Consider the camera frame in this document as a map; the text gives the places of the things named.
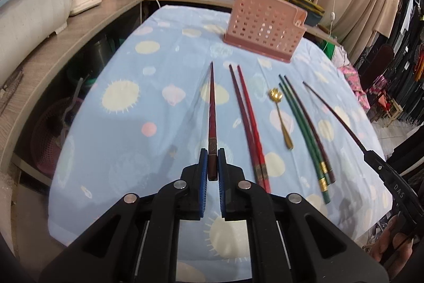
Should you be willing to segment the right hand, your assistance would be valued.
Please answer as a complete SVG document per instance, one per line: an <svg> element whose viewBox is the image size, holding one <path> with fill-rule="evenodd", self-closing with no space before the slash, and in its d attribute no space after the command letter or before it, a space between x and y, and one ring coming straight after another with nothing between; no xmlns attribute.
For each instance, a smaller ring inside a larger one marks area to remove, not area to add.
<svg viewBox="0 0 424 283"><path fill-rule="evenodd" d="M373 259L380 262L389 247L392 246L395 250L396 257L392 267L402 269L413 253L413 240L404 233L395 230L398 223L397 216L390 218L387 227L383 230L374 245L372 245L369 253Z"/></svg>

